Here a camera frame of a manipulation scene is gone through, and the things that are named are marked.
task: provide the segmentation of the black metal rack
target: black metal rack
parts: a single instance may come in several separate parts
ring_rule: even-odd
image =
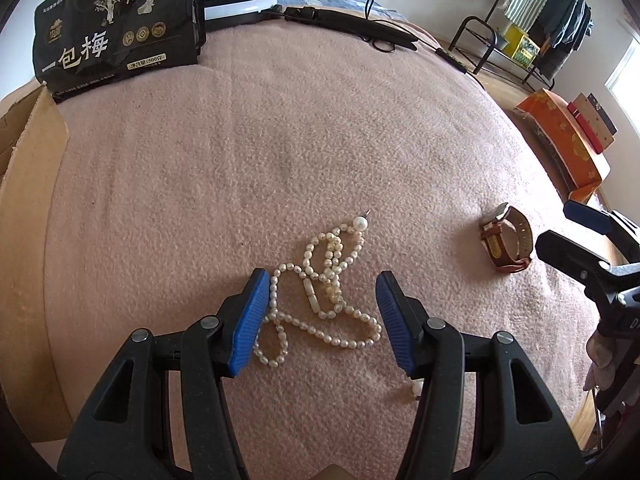
[[[521,84],[523,86],[527,85],[529,88],[531,88],[534,91],[535,88],[533,88],[533,86],[531,86],[531,84],[529,83],[529,79],[531,77],[533,77],[534,79],[537,79],[538,81],[540,81],[547,88],[549,88],[549,90],[553,89],[553,87],[556,84],[556,80],[555,79],[552,79],[551,81],[549,81],[548,79],[546,79],[540,73],[540,71],[537,69],[537,67],[532,65],[532,66],[530,66],[528,68],[524,68],[520,63],[518,63],[517,61],[511,59],[511,57],[507,56],[499,48],[496,49],[496,45],[497,45],[497,42],[498,42],[498,35],[497,35],[495,29],[491,25],[489,25],[489,20],[494,15],[495,9],[497,9],[499,2],[500,2],[500,0],[495,0],[494,1],[494,4],[491,7],[491,10],[489,11],[489,13],[487,14],[487,16],[486,16],[486,18],[484,20],[482,18],[479,18],[478,16],[467,16],[464,19],[464,21],[462,22],[462,24],[460,25],[460,28],[458,29],[458,32],[456,33],[455,37],[453,38],[453,41],[451,41],[451,44],[449,45],[449,51],[453,51],[455,49],[463,57],[465,57],[465,59],[468,60],[468,62],[470,62],[474,66],[474,74],[478,74],[481,70],[487,70],[488,72],[491,72],[494,75],[496,75],[496,76],[498,76],[498,77],[500,77],[502,79],[505,79],[507,81],[515,82],[516,84]],[[485,37],[482,34],[479,34],[478,32],[476,32],[476,31],[472,30],[471,28],[469,28],[468,25],[471,22],[477,22],[480,25],[482,25],[484,28],[486,28],[487,31],[489,32],[488,37]],[[484,46],[486,47],[486,51],[484,53],[484,56],[482,56],[482,57],[475,56],[474,54],[470,53],[468,50],[465,50],[463,48],[458,47],[458,41],[460,40],[460,36],[462,36],[462,34],[464,32],[469,32],[474,38],[476,38],[476,40],[478,40],[482,44],[484,44]],[[491,54],[494,53],[494,52],[496,54],[499,54],[500,56],[502,56],[504,59],[507,59],[508,61],[510,61],[512,64],[514,64],[520,70],[523,70],[524,72],[526,72],[526,76],[524,78],[521,78],[521,77],[517,76],[516,74],[514,74],[512,72],[509,72],[508,70],[503,69],[502,67],[500,67],[500,66],[496,65],[495,63],[492,63],[491,61],[489,61],[489,56],[491,56]],[[500,70],[500,72],[498,72],[496,70],[492,70],[492,69],[486,68],[485,65],[490,65],[492,67],[496,67],[497,69]]]

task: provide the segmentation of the window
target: window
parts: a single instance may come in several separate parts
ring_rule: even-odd
[[[607,81],[607,88],[640,134],[640,43],[633,40],[625,57]]]

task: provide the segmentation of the black package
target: black package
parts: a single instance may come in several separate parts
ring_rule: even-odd
[[[33,67],[57,101],[146,70],[195,64],[204,0],[45,0]]]

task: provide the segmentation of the pink fleece fabric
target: pink fleece fabric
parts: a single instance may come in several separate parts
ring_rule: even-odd
[[[594,250],[601,240],[564,219],[545,170],[489,95],[432,52],[382,54],[345,34],[262,23],[209,34],[197,66],[93,89],[60,109],[70,139],[45,300],[73,416],[133,330],[187,328],[254,267],[299,264],[313,234],[368,209],[367,243],[342,279],[350,304],[380,318],[374,280],[391,269],[460,331],[513,333],[565,415],[578,406],[596,309],[539,260],[497,273],[478,219],[509,201],[535,235],[553,228]],[[280,305],[327,333],[367,336],[344,315],[313,316],[292,273]],[[268,350],[276,338],[265,328]],[[330,463],[362,480],[393,478],[417,403],[386,334],[352,351],[288,333],[282,367],[252,357],[225,381],[252,478],[300,480]],[[175,452],[186,466],[177,391]],[[459,465],[471,441],[467,409]]]

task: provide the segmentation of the silver bolt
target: silver bolt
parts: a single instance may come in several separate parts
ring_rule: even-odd
[[[427,325],[429,328],[433,328],[434,330],[442,330],[447,324],[439,317],[430,317],[427,320]]]
[[[200,326],[205,330],[211,330],[220,324],[220,320],[216,316],[203,317],[200,320]]]
[[[513,336],[509,332],[498,332],[495,335],[495,338],[503,345],[510,345],[511,343],[513,343]]]
[[[149,337],[149,332],[145,328],[139,328],[131,334],[131,339],[136,343],[142,343],[147,337]]]

